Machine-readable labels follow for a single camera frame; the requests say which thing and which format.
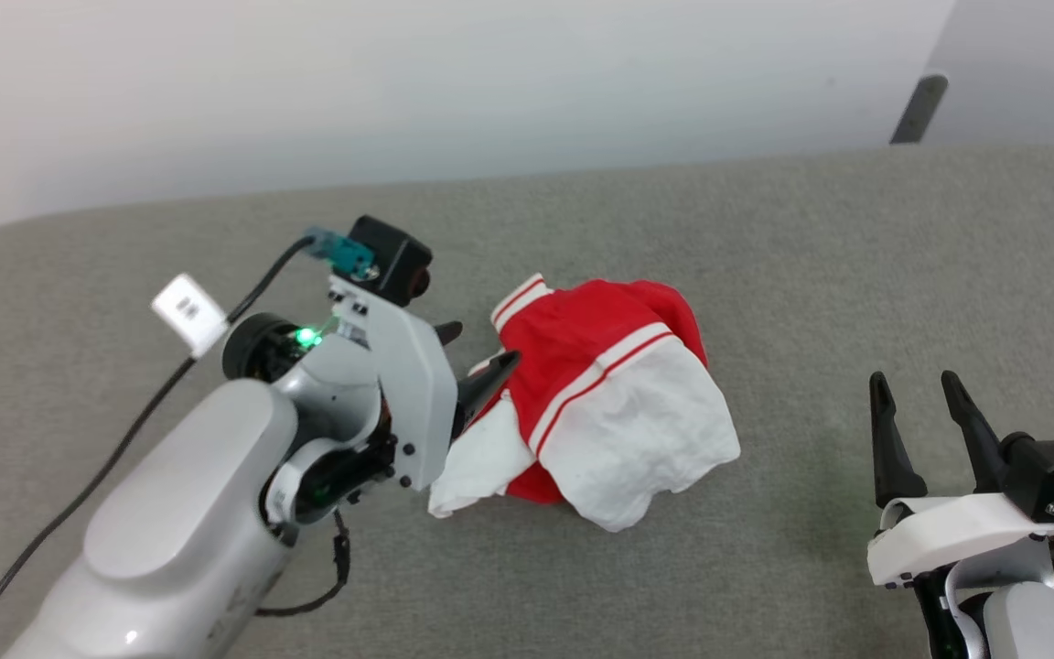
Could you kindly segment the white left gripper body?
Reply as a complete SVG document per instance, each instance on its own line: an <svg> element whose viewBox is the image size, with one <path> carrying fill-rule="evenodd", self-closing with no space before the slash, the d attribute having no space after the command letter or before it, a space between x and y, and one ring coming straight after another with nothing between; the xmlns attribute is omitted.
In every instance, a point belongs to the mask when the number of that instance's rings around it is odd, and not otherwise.
<svg viewBox="0 0 1054 659"><path fill-rule="evenodd" d="M452 441L457 383L434 326L405 308L331 275L339 319L326 340L335 383L376 389L397 438L394 474L425 492L442 474Z"/></svg>

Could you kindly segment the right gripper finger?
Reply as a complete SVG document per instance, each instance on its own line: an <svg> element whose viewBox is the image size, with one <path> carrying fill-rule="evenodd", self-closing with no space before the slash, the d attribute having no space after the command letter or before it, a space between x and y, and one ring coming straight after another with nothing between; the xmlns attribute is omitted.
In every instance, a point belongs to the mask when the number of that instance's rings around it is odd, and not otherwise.
<svg viewBox="0 0 1054 659"><path fill-rule="evenodd" d="M897 498L928 496L925 480L913 470L896 423L897 405L883 372L868 379L868 413L873 446L874 491L879 509Z"/></svg>
<svg viewBox="0 0 1054 659"><path fill-rule="evenodd" d="M974 493L999 493L1007 472L999 439L991 428L982 409L967 392L957 373L941 372L942 395L952 421L962 431L963 444L975 480Z"/></svg>

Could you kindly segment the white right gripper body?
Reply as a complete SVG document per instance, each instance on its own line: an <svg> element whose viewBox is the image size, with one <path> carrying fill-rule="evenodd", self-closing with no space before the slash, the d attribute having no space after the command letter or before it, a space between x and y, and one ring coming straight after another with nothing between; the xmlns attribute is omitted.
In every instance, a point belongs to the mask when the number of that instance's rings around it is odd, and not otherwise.
<svg viewBox="0 0 1054 659"><path fill-rule="evenodd" d="M867 571L876 587L900 585L1031 535L1054 535L1054 522L1034 521L1003 493L896 498L867 543Z"/></svg>

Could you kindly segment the red and white garment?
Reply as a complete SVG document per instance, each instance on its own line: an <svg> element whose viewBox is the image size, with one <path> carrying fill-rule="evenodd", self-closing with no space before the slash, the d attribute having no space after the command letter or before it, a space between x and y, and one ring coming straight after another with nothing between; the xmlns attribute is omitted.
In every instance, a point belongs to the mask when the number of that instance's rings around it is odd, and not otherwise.
<svg viewBox="0 0 1054 659"><path fill-rule="evenodd" d="M428 512L486 498L565 503L610 534L652 498L684 492L741 453L726 398L708 372L698 322L668 285L535 274L489 316L500 354L520 362L452 443Z"/></svg>

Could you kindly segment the dark grey slanted bar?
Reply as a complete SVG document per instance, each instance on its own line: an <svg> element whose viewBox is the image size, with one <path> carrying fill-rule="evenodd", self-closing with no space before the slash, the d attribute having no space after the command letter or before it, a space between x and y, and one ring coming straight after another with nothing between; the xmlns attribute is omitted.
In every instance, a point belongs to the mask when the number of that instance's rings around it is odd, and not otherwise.
<svg viewBox="0 0 1054 659"><path fill-rule="evenodd" d="M934 114L940 108L949 80L941 72L919 79L890 138L891 146L919 146L923 141Z"/></svg>

